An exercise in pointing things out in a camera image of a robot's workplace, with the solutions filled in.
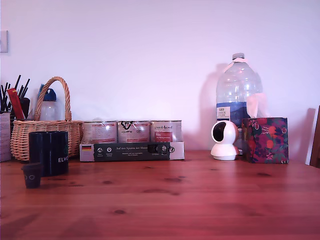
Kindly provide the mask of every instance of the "plastic bottle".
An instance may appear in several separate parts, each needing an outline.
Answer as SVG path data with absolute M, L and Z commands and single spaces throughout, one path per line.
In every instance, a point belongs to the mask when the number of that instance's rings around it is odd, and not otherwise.
M 58 120 L 61 120 L 61 110 L 57 104 L 57 95 L 52 88 L 49 88 L 41 105 L 40 121 Z
M 232 63 L 217 82 L 217 121 L 229 120 L 240 129 L 242 127 L 242 119 L 249 118 L 247 114 L 247 97 L 252 94 L 262 93 L 262 91 L 260 77 L 246 63 L 245 54 L 233 54 Z M 241 148 L 241 140 L 238 140 L 235 145 Z

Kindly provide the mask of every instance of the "security camera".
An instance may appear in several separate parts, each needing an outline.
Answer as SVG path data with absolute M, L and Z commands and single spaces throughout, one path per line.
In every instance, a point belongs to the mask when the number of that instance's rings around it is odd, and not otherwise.
M 239 131 L 237 126 L 227 120 L 218 121 L 211 129 L 211 137 L 215 145 L 211 150 L 213 158 L 218 160 L 235 160 L 239 150 L 234 146 Z

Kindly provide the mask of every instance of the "water bottle label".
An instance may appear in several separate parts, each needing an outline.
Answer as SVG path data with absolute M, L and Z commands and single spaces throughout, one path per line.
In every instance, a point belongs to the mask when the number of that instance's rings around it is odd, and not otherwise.
M 219 121 L 230 120 L 230 107 L 229 106 L 218 107 L 217 105 L 216 119 Z
M 242 119 L 250 118 L 246 102 L 223 102 L 216 104 L 216 120 L 229 120 L 241 128 Z

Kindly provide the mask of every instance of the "wicker basket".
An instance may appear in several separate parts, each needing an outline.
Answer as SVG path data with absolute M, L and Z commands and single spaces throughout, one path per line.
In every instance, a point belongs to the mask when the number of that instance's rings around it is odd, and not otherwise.
M 41 105 L 49 86 L 59 81 L 65 94 L 65 120 L 62 121 L 40 121 Z M 43 87 L 36 104 L 34 121 L 13 122 L 11 136 L 11 153 L 21 161 L 29 160 L 29 133 L 37 131 L 66 131 L 68 132 L 68 155 L 69 157 L 79 155 L 79 144 L 83 136 L 82 121 L 72 121 L 70 111 L 70 93 L 66 81 L 59 76 L 51 78 Z

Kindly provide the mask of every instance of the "small black cup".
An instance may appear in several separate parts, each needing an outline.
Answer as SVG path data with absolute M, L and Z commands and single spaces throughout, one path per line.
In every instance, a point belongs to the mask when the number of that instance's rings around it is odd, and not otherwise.
M 43 165 L 39 162 L 26 164 L 21 168 L 27 189 L 36 189 L 40 186 L 42 169 Z
M 68 172 L 68 132 L 34 131 L 29 133 L 29 161 L 42 163 L 42 176 Z

